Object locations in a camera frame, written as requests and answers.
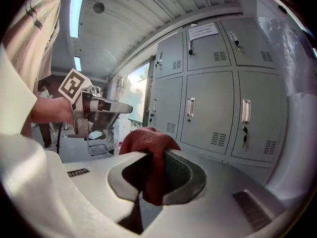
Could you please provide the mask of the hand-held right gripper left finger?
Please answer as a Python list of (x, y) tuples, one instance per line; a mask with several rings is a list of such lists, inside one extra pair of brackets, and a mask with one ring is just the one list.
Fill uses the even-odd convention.
[(121, 227), (136, 233), (143, 232), (140, 193), (152, 173), (152, 156), (132, 152), (86, 162), (64, 164), (72, 174), (81, 169), (87, 172), (72, 175), (71, 179), (86, 199)]

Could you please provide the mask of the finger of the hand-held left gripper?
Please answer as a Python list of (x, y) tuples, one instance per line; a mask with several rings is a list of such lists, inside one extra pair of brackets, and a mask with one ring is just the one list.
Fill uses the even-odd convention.
[(133, 112), (133, 107), (129, 104), (121, 102), (112, 102), (110, 107), (111, 113), (130, 114)]

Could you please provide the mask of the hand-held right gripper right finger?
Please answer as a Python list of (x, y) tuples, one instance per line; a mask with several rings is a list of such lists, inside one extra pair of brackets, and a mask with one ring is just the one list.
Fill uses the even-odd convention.
[(148, 227), (150, 234), (253, 234), (251, 225), (265, 216), (276, 220), (285, 206), (238, 168), (191, 153), (170, 150), (206, 174), (204, 189), (190, 202), (164, 206)]

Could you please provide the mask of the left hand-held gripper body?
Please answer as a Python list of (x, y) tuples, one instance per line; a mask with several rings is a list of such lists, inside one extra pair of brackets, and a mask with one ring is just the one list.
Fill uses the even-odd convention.
[(112, 127), (110, 101), (102, 97), (100, 87), (79, 71), (72, 69), (58, 92), (70, 102), (75, 135), (89, 135)]

